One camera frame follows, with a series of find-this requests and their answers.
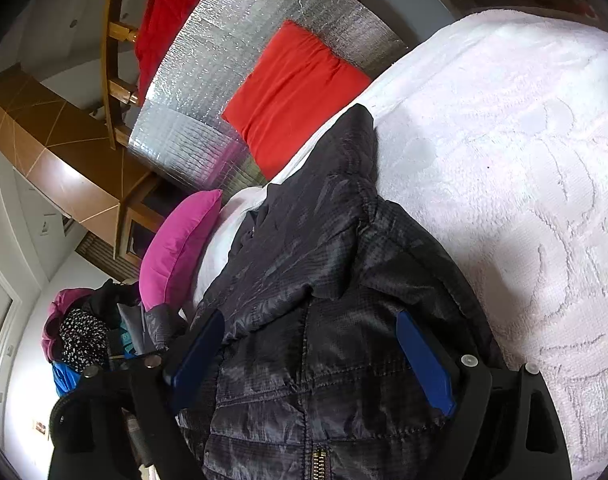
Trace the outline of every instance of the silver foil mat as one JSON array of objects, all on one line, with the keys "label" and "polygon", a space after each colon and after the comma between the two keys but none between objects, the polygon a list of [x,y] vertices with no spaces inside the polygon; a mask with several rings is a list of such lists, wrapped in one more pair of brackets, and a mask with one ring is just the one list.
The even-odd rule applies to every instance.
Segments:
[{"label": "silver foil mat", "polygon": [[221,114],[284,20],[373,78],[408,51],[356,0],[201,0],[149,87],[129,149],[191,189],[221,187],[231,196],[263,184]]}]

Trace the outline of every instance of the magenta cushion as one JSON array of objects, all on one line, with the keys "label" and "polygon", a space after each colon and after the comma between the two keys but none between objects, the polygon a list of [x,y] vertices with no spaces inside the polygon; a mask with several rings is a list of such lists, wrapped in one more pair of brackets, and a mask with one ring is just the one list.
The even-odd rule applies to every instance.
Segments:
[{"label": "magenta cushion", "polygon": [[164,220],[148,246],[140,268],[140,295],[145,310],[161,303],[180,309],[193,272],[218,214],[222,191],[199,191]]}]

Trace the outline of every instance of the white blanket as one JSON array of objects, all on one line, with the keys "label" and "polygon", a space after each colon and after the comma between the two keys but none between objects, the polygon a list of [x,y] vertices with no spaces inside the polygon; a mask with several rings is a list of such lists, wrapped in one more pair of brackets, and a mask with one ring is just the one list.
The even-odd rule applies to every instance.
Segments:
[{"label": "white blanket", "polygon": [[[540,366],[574,479],[597,478],[608,463],[608,34],[487,11],[437,32],[355,102],[375,120],[380,194],[449,251],[509,366]],[[244,192],[223,211],[195,303],[266,195]]]}]

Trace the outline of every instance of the jacket zipper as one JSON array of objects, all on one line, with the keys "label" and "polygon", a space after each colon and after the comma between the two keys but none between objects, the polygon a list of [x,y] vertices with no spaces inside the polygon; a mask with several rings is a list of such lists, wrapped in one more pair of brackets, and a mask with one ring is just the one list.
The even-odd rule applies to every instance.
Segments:
[{"label": "jacket zipper", "polygon": [[315,446],[311,457],[311,480],[329,480],[328,451],[322,446]]}]

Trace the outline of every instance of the metal rivet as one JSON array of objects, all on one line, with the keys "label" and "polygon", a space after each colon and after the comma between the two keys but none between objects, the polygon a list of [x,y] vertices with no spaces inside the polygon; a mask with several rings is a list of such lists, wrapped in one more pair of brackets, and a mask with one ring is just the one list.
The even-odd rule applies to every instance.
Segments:
[{"label": "metal rivet", "polygon": [[82,371],[82,375],[84,375],[84,377],[86,377],[87,379],[90,379],[91,377],[95,377],[98,373],[100,373],[100,370],[101,368],[99,366],[90,365],[84,368],[84,370]]},{"label": "metal rivet", "polygon": [[144,359],[144,366],[146,368],[157,368],[162,364],[162,358],[159,355],[149,355]]},{"label": "metal rivet", "polygon": [[479,363],[478,358],[471,354],[464,354],[460,360],[464,366],[468,366],[469,368],[474,368]]},{"label": "metal rivet", "polygon": [[524,369],[531,375],[537,375],[540,373],[540,367],[535,363],[526,363]]}]

